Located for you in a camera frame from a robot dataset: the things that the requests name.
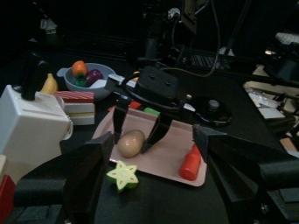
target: brown egg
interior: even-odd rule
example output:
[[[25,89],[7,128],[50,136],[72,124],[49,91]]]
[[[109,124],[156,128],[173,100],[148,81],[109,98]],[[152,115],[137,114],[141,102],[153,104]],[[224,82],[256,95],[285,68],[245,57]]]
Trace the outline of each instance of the brown egg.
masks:
[[[129,130],[117,140],[116,149],[124,158],[133,157],[142,148],[145,134],[141,130]]]

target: star-shaped toy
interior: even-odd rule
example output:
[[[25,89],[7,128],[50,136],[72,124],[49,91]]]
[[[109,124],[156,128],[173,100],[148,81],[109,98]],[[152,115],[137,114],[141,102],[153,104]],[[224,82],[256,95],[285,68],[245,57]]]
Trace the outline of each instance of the star-shaped toy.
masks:
[[[134,188],[137,185],[136,165],[125,165],[122,161],[117,161],[116,169],[106,173],[106,177],[116,184],[120,193],[125,188]]]

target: pink plate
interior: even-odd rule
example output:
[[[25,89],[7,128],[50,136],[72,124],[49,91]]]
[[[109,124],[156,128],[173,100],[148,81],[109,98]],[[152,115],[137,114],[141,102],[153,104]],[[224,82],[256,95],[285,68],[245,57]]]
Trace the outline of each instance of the pink plate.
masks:
[[[97,126],[92,138],[100,137],[108,131],[113,133],[113,110],[109,111],[101,123]],[[154,125],[156,115],[148,114],[140,110],[129,109],[125,115],[122,125],[122,134],[129,130],[141,130],[148,137]],[[164,138],[153,145],[148,151],[130,158],[121,157],[113,147],[109,160],[117,162],[121,160],[129,165],[136,165],[137,170],[150,173],[165,179],[172,179],[190,186],[201,186],[205,179],[206,164],[200,160],[200,169],[197,178],[193,181],[185,180],[178,175],[184,156],[192,149],[192,126],[186,123],[172,121],[170,128]]]

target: black tabletop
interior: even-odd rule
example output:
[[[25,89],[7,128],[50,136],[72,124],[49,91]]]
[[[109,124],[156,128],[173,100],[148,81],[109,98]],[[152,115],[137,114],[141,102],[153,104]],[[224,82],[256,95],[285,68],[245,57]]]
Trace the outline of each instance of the black tabletop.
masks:
[[[92,59],[49,52],[41,52],[41,56],[49,61],[54,74],[61,67],[69,67],[76,60],[104,64],[112,67],[120,75],[133,72],[133,68],[125,62],[110,59]],[[5,77],[2,86],[17,82],[17,74],[23,60],[25,55],[21,55],[0,69],[1,76]],[[177,73],[176,77],[181,89],[192,97],[208,96],[228,106],[232,113],[232,122],[228,126],[216,128],[216,130],[276,150],[281,149],[262,116],[258,114],[254,104],[238,83],[228,77],[213,75],[202,79]],[[62,80],[57,77],[56,79],[60,83],[60,90],[64,90]],[[70,139],[60,143],[64,151],[76,148],[92,138],[100,120],[106,115],[108,108],[114,105],[116,100],[117,95],[112,94],[104,101],[96,103],[96,124],[74,126]],[[113,168],[114,164],[110,163],[108,169]],[[137,188],[121,193],[117,193],[116,186],[104,178],[94,223],[228,223],[222,199],[210,176],[209,163],[205,182],[200,187],[177,183],[140,171],[136,172],[136,176],[140,182]]]

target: yellow banana toy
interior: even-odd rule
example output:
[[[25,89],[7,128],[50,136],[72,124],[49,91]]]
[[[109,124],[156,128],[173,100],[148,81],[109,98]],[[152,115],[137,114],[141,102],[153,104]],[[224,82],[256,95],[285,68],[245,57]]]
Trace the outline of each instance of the yellow banana toy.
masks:
[[[41,93],[52,95],[58,90],[57,81],[52,77],[52,73],[48,73],[48,78],[42,84]]]

